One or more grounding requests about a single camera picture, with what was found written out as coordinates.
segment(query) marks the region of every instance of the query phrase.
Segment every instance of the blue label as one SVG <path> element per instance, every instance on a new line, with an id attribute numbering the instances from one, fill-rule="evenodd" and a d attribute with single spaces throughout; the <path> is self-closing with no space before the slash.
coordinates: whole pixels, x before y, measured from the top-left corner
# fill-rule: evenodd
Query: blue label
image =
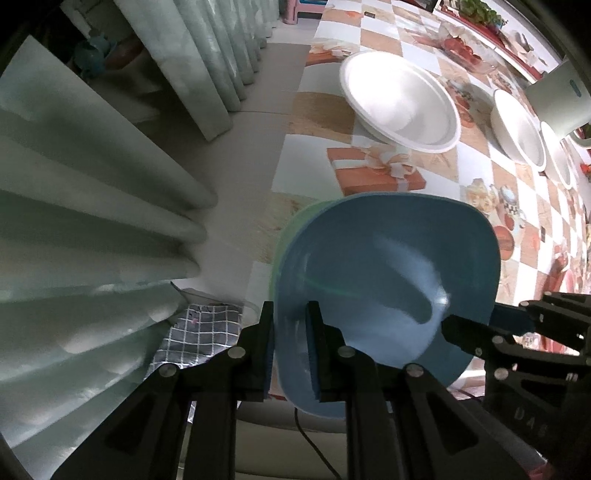
<path id="1" fill-rule="evenodd" d="M 577 94 L 577 97 L 581 98 L 583 96 L 581 94 L 581 90 L 579 90 L 579 87 L 577 87 L 577 84 L 574 82 L 574 80 L 570 81 L 570 86 L 573 88 L 574 92 Z"/>

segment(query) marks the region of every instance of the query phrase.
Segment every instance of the pink plastic furniture leg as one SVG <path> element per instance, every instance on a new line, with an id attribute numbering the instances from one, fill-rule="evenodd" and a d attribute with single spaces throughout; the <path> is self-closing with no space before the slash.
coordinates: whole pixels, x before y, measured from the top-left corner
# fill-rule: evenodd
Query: pink plastic furniture leg
<path id="1" fill-rule="evenodd" d="M 322 14 L 325 6 L 326 5 L 301 4 L 300 0 L 287 0 L 283 22 L 289 25 L 296 24 L 298 13 L 307 12 L 311 14 Z"/>

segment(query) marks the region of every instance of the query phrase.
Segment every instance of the light green curtain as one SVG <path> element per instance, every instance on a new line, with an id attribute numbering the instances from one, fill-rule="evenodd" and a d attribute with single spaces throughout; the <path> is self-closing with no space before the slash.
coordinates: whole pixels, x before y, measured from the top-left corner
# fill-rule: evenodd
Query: light green curtain
<path id="1" fill-rule="evenodd" d="M 48 479 L 142 381 L 215 195 L 35 39 L 0 76 L 0 432 Z"/>
<path id="2" fill-rule="evenodd" d="M 203 136 L 232 127 L 279 0 L 115 0 Z"/>

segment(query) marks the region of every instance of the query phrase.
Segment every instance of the green plant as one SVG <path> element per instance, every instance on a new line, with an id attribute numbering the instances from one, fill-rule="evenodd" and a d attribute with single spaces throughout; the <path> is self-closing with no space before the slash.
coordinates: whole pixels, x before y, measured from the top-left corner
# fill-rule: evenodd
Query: green plant
<path id="1" fill-rule="evenodd" d="M 501 28 L 506 20 L 482 0 L 460 0 L 460 12 L 477 24 L 496 25 Z"/>

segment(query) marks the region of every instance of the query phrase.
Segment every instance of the pink stool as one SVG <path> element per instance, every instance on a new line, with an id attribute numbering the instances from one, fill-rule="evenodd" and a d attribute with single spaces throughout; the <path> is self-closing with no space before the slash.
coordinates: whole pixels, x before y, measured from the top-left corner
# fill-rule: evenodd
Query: pink stool
<path id="1" fill-rule="evenodd" d="M 283 21 L 290 25 L 296 24 L 298 13 L 322 14 L 325 6 L 326 0 L 287 0 Z"/>

